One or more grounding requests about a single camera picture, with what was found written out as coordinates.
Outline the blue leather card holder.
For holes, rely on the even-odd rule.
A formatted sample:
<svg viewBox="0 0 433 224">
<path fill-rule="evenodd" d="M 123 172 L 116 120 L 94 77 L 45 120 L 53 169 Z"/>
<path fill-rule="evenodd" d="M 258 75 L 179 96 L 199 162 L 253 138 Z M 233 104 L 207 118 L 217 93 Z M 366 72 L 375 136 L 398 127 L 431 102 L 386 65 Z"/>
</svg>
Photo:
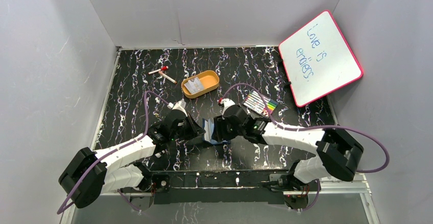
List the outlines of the blue leather card holder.
<svg viewBox="0 0 433 224">
<path fill-rule="evenodd" d="M 214 122 L 213 119 L 202 119 L 202 125 L 203 129 L 205 130 L 205 133 L 202 136 L 202 139 L 205 143 L 211 144 L 211 145 L 227 145 L 230 144 L 230 140 L 224 140 L 222 142 L 218 142 L 215 139 L 212 138 L 212 135 L 214 133 Z"/>
</svg>

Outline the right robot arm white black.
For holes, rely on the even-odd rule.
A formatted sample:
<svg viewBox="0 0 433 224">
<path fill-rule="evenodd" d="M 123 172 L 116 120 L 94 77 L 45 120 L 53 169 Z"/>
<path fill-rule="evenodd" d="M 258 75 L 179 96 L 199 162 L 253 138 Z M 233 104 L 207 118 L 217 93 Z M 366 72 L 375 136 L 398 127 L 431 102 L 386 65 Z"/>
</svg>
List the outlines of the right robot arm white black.
<svg viewBox="0 0 433 224">
<path fill-rule="evenodd" d="M 294 163 L 288 173 L 288 185 L 301 190 L 307 183 L 334 177 L 351 182 L 364 148 L 344 129 L 309 129 L 274 124 L 269 118 L 254 118 L 240 106 L 233 105 L 213 118 L 211 137 L 217 142 L 238 136 L 254 144 L 297 148 L 315 156 Z"/>
</svg>

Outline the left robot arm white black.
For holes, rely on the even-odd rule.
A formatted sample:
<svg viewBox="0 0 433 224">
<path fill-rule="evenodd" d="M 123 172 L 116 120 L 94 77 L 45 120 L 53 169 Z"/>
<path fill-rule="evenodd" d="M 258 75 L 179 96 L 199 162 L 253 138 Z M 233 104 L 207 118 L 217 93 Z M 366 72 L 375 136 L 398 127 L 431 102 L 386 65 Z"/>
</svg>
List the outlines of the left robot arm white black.
<svg viewBox="0 0 433 224">
<path fill-rule="evenodd" d="M 191 140 L 204 133 L 190 114 L 173 108 L 162 121 L 126 142 L 96 151 L 80 149 L 58 180 L 67 194 L 60 210 L 70 205 L 85 208 L 102 193 L 122 188 L 149 190 L 152 177 L 137 161 L 162 153 L 170 142 Z"/>
</svg>

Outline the pack of coloured markers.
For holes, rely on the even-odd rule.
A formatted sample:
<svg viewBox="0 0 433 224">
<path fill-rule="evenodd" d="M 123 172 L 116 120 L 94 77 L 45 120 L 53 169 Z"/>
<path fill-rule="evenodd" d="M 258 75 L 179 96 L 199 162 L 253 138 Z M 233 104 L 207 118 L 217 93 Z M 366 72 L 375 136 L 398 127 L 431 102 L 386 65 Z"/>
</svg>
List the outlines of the pack of coloured markers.
<svg viewBox="0 0 433 224">
<path fill-rule="evenodd" d="M 268 118 L 279 105 L 278 102 L 251 90 L 243 100 L 242 105 L 258 115 Z"/>
</svg>

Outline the orange oval tray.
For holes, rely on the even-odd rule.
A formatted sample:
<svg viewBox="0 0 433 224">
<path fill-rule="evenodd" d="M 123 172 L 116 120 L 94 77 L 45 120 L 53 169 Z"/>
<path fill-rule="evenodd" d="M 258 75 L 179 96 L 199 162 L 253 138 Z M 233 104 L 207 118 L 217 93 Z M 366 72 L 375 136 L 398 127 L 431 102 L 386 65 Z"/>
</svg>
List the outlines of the orange oval tray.
<svg viewBox="0 0 433 224">
<path fill-rule="evenodd" d="M 206 70 L 182 81 L 181 89 L 189 98 L 197 98 L 219 87 L 220 78 L 213 70 Z"/>
</svg>

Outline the white marker pen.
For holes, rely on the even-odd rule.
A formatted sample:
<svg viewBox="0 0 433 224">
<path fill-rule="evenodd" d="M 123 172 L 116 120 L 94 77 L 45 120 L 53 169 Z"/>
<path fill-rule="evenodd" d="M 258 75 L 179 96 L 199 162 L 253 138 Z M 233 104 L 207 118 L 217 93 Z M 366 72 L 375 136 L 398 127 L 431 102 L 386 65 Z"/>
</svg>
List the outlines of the white marker pen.
<svg viewBox="0 0 433 224">
<path fill-rule="evenodd" d="M 173 78 L 169 77 L 167 74 L 165 74 L 163 71 L 159 71 L 158 72 L 162 77 L 164 77 L 165 79 L 169 80 L 170 82 L 177 84 L 177 81 L 174 80 Z"/>
</svg>

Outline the red capped marker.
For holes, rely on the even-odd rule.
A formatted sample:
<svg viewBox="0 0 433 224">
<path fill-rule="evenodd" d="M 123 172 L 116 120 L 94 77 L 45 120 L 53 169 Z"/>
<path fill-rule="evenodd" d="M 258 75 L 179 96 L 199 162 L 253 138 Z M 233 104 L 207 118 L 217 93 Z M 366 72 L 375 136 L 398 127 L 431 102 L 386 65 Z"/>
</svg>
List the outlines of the red capped marker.
<svg viewBox="0 0 433 224">
<path fill-rule="evenodd" d="M 148 74 L 149 74 L 149 75 L 152 75 L 152 74 L 158 73 L 158 72 L 160 72 L 160 71 L 165 71 L 165 70 L 167 70 L 168 68 L 169 68 L 168 66 L 163 66 L 163 67 L 161 67 L 160 69 L 156 69 L 156 70 L 152 70 L 152 71 L 148 72 Z"/>
</svg>

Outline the pink framed whiteboard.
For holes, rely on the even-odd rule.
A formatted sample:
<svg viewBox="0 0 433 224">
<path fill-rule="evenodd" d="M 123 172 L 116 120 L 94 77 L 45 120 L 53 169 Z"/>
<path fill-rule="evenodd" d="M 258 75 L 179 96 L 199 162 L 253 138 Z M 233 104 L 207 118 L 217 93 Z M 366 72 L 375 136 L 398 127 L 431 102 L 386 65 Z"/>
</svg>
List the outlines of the pink framed whiteboard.
<svg viewBox="0 0 433 224">
<path fill-rule="evenodd" d="M 357 81 L 364 74 L 329 10 L 287 37 L 278 50 L 297 107 Z"/>
</svg>

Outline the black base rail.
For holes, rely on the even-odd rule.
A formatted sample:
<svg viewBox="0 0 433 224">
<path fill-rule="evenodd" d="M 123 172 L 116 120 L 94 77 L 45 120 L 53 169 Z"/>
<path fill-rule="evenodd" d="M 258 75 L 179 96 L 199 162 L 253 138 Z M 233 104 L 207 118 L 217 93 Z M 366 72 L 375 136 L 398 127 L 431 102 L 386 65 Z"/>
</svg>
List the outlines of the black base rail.
<svg viewBox="0 0 433 224">
<path fill-rule="evenodd" d="M 316 201 L 316 180 L 295 183 L 288 170 L 153 171 L 137 187 L 122 190 L 129 196 L 149 196 L 154 205 L 174 203 L 252 203 L 306 209 Z"/>
</svg>

